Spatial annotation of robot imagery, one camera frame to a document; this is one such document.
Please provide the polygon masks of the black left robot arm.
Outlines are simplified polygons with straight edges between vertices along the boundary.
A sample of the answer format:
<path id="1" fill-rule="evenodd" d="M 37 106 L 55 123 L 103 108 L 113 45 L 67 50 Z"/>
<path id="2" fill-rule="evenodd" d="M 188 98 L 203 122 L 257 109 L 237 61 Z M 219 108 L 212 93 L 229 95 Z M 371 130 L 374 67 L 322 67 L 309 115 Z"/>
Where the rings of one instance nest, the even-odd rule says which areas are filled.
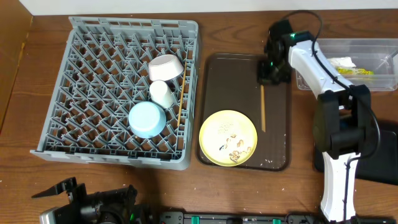
<path id="1" fill-rule="evenodd" d="M 42 212 L 39 216 L 41 224 L 155 224 L 159 220 L 149 205 L 136 203 L 137 190 L 132 185 L 88 194 L 85 184 L 79 184 L 75 177 L 71 177 L 32 198 L 63 192 L 68 196 L 68 204 Z"/>

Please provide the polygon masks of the yellow green snack wrapper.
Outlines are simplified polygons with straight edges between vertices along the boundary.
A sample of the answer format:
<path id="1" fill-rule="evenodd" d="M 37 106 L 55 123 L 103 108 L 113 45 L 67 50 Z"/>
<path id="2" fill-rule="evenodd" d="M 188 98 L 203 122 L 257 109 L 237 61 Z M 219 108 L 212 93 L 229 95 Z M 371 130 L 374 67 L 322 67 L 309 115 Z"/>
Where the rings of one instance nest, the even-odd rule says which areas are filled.
<path id="1" fill-rule="evenodd" d="M 373 71 L 365 70 L 363 68 L 343 68 L 338 67 L 337 71 L 341 75 L 373 75 Z"/>

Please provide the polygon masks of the white paper cup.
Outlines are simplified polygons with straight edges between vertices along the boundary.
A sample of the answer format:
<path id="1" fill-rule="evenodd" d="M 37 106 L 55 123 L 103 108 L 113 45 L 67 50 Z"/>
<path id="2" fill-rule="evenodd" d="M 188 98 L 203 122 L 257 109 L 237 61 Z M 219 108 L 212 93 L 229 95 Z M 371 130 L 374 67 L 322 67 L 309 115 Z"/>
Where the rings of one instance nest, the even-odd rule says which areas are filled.
<path id="1" fill-rule="evenodd" d="M 152 102 L 164 109 L 170 108 L 174 104 L 174 95 L 166 82 L 162 80 L 152 82 L 149 91 Z"/>

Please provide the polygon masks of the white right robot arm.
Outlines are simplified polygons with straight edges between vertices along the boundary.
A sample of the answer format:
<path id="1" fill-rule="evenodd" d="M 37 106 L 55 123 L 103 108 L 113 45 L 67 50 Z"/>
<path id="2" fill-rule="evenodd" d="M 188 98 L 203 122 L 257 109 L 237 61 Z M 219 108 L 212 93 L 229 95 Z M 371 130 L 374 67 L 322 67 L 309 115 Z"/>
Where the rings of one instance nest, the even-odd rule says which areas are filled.
<path id="1" fill-rule="evenodd" d="M 294 32 L 288 19 L 269 28 L 257 80 L 261 85 L 291 81 L 291 73 L 301 74 L 312 90 L 317 105 L 313 119 L 315 148 L 324 163 L 324 191 L 320 204 L 327 223 L 354 223 L 355 173 L 377 119 L 371 109 L 366 85 L 354 85 L 338 73 L 320 50 L 309 31 Z"/>

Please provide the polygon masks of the wooden chopstick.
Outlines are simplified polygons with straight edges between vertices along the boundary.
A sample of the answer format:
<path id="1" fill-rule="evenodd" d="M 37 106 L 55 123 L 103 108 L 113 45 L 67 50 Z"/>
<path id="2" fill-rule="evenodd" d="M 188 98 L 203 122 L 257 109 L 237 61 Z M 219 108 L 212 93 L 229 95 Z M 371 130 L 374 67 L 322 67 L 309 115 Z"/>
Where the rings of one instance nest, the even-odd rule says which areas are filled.
<path id="1" fill-rule="evenodd" d="M 184 94 L 184 88 L 185 88 L 186 72 L 187 72 L 187 60 L 185 61 L 182 88 L 181 88 L 181 93 L 180 93 L 180 104 L 179 104 L 178 120 L 177 120 L 177 127 L 178 128 L 180 126 L 180 120 L 181 120 L 181 114 L 182 114 L 183 94 Z"/>
<path id="2" fill-rule="evenodd" d="M 261 129 L 266 132 L 266 109 L 265 109 L 265 89 L 261 85 Z"/>

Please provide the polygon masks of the pale pink bowl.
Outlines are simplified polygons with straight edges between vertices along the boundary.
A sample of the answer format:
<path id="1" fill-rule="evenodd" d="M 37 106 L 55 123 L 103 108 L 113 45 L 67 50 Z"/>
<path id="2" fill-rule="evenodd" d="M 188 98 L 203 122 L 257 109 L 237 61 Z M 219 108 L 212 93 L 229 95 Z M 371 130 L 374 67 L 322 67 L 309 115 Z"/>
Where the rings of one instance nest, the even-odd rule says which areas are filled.
<path id="1" fill-rule="evenodd" d="M 167 81 L 179 76 L 184 67 L 177 56 L 165 54 L 149 62 L 149 78 L 151 81 Z"/>

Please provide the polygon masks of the white paper napkin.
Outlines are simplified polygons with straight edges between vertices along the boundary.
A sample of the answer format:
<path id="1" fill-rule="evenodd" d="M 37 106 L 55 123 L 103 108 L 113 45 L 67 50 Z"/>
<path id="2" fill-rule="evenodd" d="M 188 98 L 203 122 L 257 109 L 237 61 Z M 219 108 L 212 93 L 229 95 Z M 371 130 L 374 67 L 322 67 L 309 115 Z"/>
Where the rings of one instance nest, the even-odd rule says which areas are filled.
<path id="1" fill-rule="evenodd" d="M 328 61 L 331 65 L 336 68 L 355 68 L 356 65 L 353 63 L 351 57 L 335 57 L 335 58 L 328 58 Z"/>

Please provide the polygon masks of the yellow plate with scraps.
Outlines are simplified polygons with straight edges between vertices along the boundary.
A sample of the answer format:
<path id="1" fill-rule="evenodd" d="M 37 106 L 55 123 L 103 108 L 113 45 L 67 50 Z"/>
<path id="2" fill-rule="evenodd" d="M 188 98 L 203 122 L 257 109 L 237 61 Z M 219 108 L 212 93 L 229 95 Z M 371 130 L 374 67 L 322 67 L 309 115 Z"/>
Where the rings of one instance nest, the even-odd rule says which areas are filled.
<path id="1" fill-rule="evenodd" d="M 213 113 L 203 122 L 199 143 L 202 153 L 216 165 L 238 166 L 255 152 L 257 130 L 244 114 L 233 110 Z"/>

